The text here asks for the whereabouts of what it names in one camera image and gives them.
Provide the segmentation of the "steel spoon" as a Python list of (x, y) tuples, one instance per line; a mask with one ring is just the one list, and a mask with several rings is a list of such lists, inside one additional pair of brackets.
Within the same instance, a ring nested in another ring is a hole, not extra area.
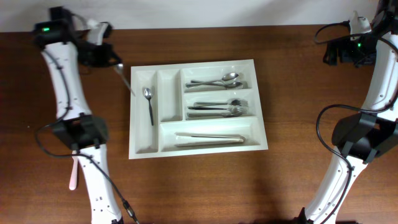
[(225, 89), (242, 89), (244, 87), (244, 83), (242, 82), (232, 82), (232, 83), (215, 83), (215, 82), (200, 82), (200, 83), (186, 83), (185, 86), (187, 88), (193, 88), (202, 85), (209, 85), (209, 86), (220, 86)]
[(195, 83), (186, 83), (185, 86), (187, 88), (192, 88), (200, 85), (207, 85), (207, 84), (213, 84), (213, 83), (221, 83), (223, 85), (229, 85), (232, 84), (233, 82), (237, 81), (239, 78), (239, 74), (235, 72), (227, 73), (226, 75), (223, 75), (221, 79), (219, 80), (211, 80), (207, 82), (195, 82)]

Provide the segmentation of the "pink plastic knife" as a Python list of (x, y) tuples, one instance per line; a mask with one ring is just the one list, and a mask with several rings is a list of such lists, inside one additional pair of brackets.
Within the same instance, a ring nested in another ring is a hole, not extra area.
[(75, 190), (78, 185), (78, 158), (76, 156), (72, 156), (72, 159), (73, 159), (73, 165), (69, 181), (69, 189)]

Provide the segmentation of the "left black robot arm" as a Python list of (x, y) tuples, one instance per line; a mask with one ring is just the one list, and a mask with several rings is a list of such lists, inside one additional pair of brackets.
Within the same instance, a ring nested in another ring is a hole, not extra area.
[(50, 19), (34, 26), (34, 43), (47, 64), (56, 97), (56, 120), (48, 124), (77, 159), (85, 178), (92, 223), (123, 223), (109, 178), (105, 120), (92, 114), (86, 102), (79, 65), (113, 67), (122, 62), (104, 42), (113, 29), (108, 22), (88, 21), (86, 37), (76, 30), (74, 14), (63, 6), (49, 9)]

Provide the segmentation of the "small steel teaspoon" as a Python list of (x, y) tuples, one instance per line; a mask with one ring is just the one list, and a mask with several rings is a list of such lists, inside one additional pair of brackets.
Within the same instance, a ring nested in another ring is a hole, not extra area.
[(153, 109), (152, 109), (152, 104), (151, 104), (151, 99), (153, 97), (153, 94), (152, 94), (152, 91), (150, 88), (144, 89), (144, 97), (148, 101), (148, 104), (149, 104), (149, 116), (150, 116), (151, 125), (154, 126), (154, 115), (153, 115)]
[(123, 81), (127, 89), (130, 91), (131, 95), (135, 96), (135, 93), (132, 90), (130, 83), (128, 82), (126, 76), (124, 75), (124, 65), (122, 63), (118, 63), (114, 66), (114, 70), (121, 77), (121, 80)]

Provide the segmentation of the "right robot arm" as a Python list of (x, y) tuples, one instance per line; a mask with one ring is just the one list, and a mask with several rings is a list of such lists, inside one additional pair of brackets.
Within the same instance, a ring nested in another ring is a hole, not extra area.
[(374, 66), (362, 107), (336, 104), (332, 108), (354, 111), (340, 119), (331, 137), (333, 154), (315, 198), (294, 223), (336, 223), (339, 209), (359, 174), (375, 158), (397, 146), (397, 0), (379, 1), (369, 21), (354, 13), (340, 22), (349, 35), (325, 40), (323, 62)]

